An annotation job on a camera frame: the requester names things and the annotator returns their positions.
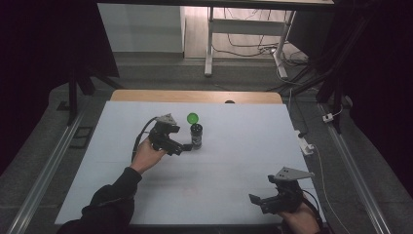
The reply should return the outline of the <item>black curtain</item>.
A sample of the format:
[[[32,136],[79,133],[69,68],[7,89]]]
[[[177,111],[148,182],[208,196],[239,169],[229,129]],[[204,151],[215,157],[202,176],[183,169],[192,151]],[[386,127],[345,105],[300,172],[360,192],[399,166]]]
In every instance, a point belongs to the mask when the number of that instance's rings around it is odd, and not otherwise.
[[[97,0],[0,0],[0,175],[40,121],[52,89],[119,75]]]
[[[324,72],[357,18],[370,18],[340,72],[342,89],[356,125],[413,193],[413,0],[333,1],[335,13],[298,12],[289,41]]]

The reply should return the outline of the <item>aluminium rail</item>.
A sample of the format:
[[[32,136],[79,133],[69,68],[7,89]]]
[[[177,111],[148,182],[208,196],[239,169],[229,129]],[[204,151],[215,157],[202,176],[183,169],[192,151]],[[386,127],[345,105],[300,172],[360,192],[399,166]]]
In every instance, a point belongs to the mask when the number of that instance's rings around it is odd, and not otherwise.
[[[388,225],[378,202],[368,188],[367,183],[361,174],[361,170],[358,168],[357,163],[353,158],[353,154],[351,153],[350,148],[345,142],[343,136],[337,132],[331,122],[327,122],[326,127],[329,130],[329,133],[357,191],[358,197],[364,205],[366,213],[369,216],[376,233],[392,234],[392,230]]]
[[[77,116],[73,119],[73,122],[65,128],[62,137],[59,139],[52,154],[49,156],[46,165],[36,178],[33,186],[30,188],[28,195],[23,201],[6,234],[24,234],[26,231],[84,115],[85,110],[80,110]]]

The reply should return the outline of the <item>white metal desk frame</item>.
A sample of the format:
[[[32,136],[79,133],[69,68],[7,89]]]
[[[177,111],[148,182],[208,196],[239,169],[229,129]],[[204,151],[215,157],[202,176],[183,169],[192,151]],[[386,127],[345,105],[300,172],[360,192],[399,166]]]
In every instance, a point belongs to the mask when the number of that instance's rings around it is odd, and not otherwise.
[[[295,15],[294,11],[286,11],[285,19],[282,21],[270,20],[249,20],[249,19],[219,19],[214,17],[214,8],[209,7],[207,13],[207,44],[206,44],[206,63],[205,63],[205,77],[212,75],[212,39],[214,34],[239,34],[239,35],[262,35],[262,36],[276,36],[280,41],[275,49],[270,50],[270,55],[274,59],[279,77],[287,78],[287,72],[283,65],[281,55],[283,46],[289,29],[292,25]]]

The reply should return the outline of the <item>white power strip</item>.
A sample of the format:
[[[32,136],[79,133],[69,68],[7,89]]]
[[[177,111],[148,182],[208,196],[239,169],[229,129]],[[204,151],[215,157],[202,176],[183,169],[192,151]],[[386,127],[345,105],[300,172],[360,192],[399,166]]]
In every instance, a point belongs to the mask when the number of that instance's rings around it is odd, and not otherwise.
[[[296,138],[298,140],[298,144],[299,144],[299,147],[302,153],[306,156],[312,155],[315,150],[314,146],[305,140],[304,134],[301,133],[300,131],[295,130],[294,133],[296,135]]]

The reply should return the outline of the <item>person's left hand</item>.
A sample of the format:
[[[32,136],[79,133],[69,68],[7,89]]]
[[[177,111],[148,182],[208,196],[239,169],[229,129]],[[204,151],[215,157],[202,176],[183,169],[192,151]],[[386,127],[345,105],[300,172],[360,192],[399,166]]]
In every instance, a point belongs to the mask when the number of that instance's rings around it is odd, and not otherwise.
[[[154,167],[166,154],[164,149],[155,150],[147,137],[138,147],[131,161],[131,168],[143,175]]]

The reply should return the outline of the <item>glass spice jar dark label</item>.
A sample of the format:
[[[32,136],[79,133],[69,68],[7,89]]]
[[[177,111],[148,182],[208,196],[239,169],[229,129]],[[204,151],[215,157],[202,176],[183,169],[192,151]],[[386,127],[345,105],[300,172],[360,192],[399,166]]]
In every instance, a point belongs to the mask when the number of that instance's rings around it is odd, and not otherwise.
[[[201,124],[193,124],[190,131],[193,148],[200,149],[202,147],[203,126]]]

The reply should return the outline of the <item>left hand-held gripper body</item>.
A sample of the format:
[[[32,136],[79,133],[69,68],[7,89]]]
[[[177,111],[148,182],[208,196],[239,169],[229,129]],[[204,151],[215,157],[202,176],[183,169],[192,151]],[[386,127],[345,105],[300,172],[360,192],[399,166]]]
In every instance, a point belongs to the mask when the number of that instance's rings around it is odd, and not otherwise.
[[[169,156],[181,154],[182,144],[169,137],[169,126],[178,126],[171,114],[166,114],[155,118],[155,126],[149,133],[149,139],[155,150],[164,149]]]

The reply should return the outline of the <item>black tripod stand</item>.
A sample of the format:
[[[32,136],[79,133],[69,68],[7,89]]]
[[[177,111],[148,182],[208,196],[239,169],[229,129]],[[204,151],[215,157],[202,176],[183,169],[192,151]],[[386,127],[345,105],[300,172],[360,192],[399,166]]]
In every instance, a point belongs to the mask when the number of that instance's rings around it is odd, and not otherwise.
[[[93,84],[92,78],[95,77],[102,81],[109,87],[115,90],[124,90],[125,87],[121,84],[113,81],[109,76],[104,75],[97,69],[89,65],[77,65],[75,66],[69,74],[68,88],[69,88],[69,119],[67,125],[70,126],[74,123],[75,118],[79,115],[78,113],[78,100],[77,100],[77,88],[80,88],[82,93],[86,96],[92,96],[95,92],[95,86]]]
[[[327,103],[330,98],[333,98],[332,127],[340,134],[340,114],[342,112],[342,81],[339,74],[340,67],[338,65],[332,65],[331,68],[325,73],[324,82],[316,94],[316,100],[318,103]]]

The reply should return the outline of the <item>person's right hand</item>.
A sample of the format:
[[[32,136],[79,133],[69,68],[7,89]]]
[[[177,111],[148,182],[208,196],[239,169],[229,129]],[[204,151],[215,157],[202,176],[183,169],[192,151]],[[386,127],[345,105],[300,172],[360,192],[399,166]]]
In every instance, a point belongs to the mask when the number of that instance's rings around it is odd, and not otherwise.
[[[282,234],[319,234],[320,228],[313,211],[302,203],[294,213],[280,212],[284,221]]]

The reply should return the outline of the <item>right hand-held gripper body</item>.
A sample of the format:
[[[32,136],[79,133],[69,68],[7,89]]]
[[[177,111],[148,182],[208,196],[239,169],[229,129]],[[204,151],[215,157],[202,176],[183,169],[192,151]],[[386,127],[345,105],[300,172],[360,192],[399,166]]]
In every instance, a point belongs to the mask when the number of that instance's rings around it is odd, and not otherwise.
[[[276,189],[278,194],[274,197],[269,197],[270,202],[266,206],[259,206],[264,214],[276,215],[280,212],[294,213],[305,198],[303,190],[300,187],[298,180],[313,177],[315,174],[304,172],[288,167],[283,167],[276,173]]]

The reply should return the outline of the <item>wooden table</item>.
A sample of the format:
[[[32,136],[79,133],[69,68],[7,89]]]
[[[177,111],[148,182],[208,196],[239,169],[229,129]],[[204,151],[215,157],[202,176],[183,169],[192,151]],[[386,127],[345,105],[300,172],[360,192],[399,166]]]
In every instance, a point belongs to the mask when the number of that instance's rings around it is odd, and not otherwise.
[[[111,101],[282,104],[277,93],[228,91],[116,90]]]

